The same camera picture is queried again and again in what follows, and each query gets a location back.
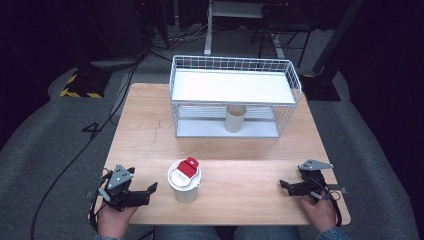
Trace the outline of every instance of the white wire rack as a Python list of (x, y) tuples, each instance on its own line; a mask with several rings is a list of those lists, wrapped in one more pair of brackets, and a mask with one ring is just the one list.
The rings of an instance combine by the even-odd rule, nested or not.
[[(176, 137), (278, 138), (302, 95), (288, 60), (180, 55), (169, 91)], [(247, 109), (237, 133), (224, 128), (228, 105)]]

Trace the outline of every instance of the cylindrical container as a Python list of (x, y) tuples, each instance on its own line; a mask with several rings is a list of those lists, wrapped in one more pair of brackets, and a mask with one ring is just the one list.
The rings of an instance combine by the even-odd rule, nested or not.
[(191, 178), (187, 186), (179, 186), (178, 183), (173, 181), (172, 173), (178, 168), (178, 165), (184, 160), (174, 162), (168, 170), (168, 183), (175, 192), (175, 196), (180, 202), (192, 202), (197, 197), (197, 188), (200, 187), (200, 180), (202, 179), (202, 172), (198, 167), (198, 172)]
[(227, 115), (225, 117), (224, 126), (228, 132), (236, 133), (243, 127), (244, 116), (246, 115), (246, 107), (241, 105), (227, 106)]

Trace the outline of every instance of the person's left hand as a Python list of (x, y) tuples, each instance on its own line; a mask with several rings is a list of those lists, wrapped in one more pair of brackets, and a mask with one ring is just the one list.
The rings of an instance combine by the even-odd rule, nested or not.
[(127, 208), (120, 212), (106, 205), (97, 213), (97, 234), (102, 237), (123, 238), (129, 221), (138, 207)]

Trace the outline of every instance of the red object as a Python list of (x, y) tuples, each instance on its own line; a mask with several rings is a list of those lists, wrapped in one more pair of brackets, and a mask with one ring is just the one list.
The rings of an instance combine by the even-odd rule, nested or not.
[(197, 174), (198, 166), (199, 162), (196, 159), (189, 157), (186, 160), (180, 162), (178, 165), (178, 170), (184, 173), (187, 177), (192, 178)]

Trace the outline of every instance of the person's right hand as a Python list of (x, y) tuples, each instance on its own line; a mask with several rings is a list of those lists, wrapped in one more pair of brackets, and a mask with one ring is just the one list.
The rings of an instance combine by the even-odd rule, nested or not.
[(322, 233), (336, 226), (336, 211), (329, 199), (321, 199), (315, 205), (305, 196), (299, 197), (300, 205), (312, 225)]

